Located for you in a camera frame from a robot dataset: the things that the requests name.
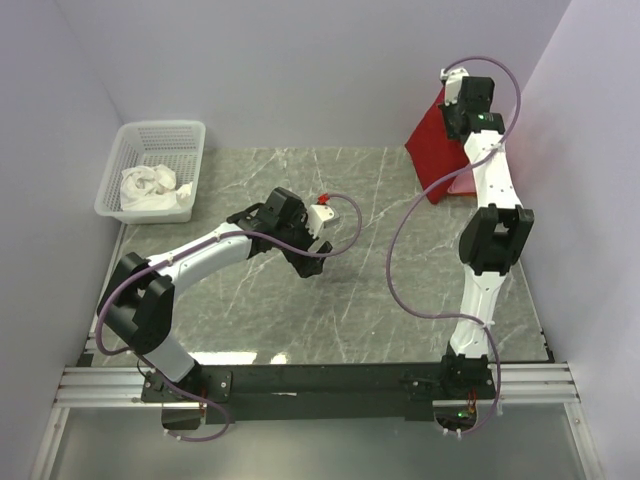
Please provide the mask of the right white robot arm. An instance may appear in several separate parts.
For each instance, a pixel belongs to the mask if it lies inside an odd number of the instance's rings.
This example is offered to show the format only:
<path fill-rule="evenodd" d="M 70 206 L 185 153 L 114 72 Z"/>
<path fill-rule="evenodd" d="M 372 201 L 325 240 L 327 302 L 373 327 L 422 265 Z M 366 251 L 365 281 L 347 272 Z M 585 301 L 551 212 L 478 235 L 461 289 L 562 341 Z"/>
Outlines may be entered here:
<path fill-rule="evenodd" d="M 443 72 L 441 80 L 444 100 L 439 109 L 446 135 L 463 148 L 477 198 L 477 210 L 459 239 L 464 265 L 461 317 L 438 377 L 442 393 L 460 399 L 493 383 L 486 330 L 504 280 L 532 230 L 534 213 L 523 207 L 512 183 L 504 121 L 491 111 L 494 81 L 464 68 Z"/>

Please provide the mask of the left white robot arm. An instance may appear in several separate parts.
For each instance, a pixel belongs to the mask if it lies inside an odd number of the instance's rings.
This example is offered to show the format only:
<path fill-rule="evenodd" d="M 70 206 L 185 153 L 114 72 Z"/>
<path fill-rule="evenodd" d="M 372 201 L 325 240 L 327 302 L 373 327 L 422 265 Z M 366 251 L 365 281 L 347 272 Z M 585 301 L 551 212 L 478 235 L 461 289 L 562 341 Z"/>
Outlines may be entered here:
<path fill-rule="evenodd" d="M 332 250 L 324 242 L 311 250 L 337 213 L 320 200 L 306 206 L 278 187 L 263 203 L 230 215 L 212 232 L 164 255 L 136 253 L 116 265 L 97 314 L 137 356 L 165 376 L 164 389 L 186 402 L 206 391 L 200 364 L 172 335 L 175 300 L 209 275 L 266 253 L 280 250 L 302 278 L 318 275 Z"/>

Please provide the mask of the red t shirt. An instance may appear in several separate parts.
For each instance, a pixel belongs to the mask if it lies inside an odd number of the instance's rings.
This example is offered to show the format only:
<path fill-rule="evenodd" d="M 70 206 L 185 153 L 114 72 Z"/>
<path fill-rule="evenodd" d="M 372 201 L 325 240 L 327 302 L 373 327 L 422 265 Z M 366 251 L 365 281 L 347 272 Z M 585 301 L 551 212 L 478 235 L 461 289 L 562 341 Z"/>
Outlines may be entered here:
<path fill-rule="evenodd" d="M 443 103 L 444 88 L 411 133 L 405 143 L 405 149 L 415 168 L 422 190 L 441 177 L 461 169 L 469 164 L 463 147 L 457 141 L 446 136 L 444 122 L 438 105 Z M 437 204 L 447 196 L 447 189 L 455 178 L 451 178 L 434 187 L 426 198 L 431 204 Z"/>

